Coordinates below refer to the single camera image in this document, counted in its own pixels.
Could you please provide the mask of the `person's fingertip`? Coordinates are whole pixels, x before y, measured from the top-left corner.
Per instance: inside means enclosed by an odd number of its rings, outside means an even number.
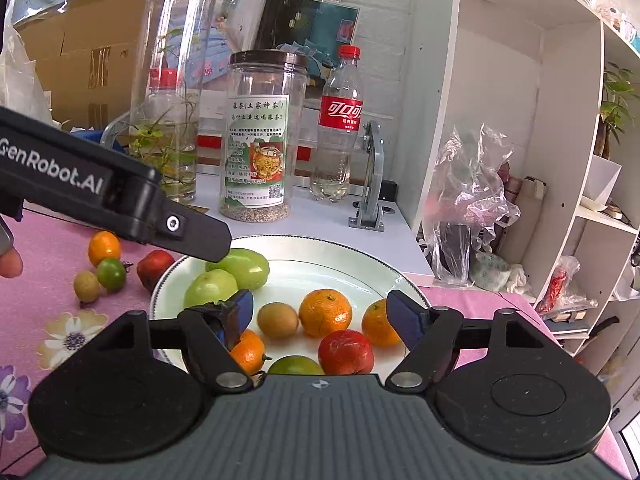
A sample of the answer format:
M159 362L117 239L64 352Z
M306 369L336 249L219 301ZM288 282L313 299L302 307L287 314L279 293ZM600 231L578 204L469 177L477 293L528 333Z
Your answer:
M17 278L23 272L23 260L15 248L10 248L0 257L0 276Z

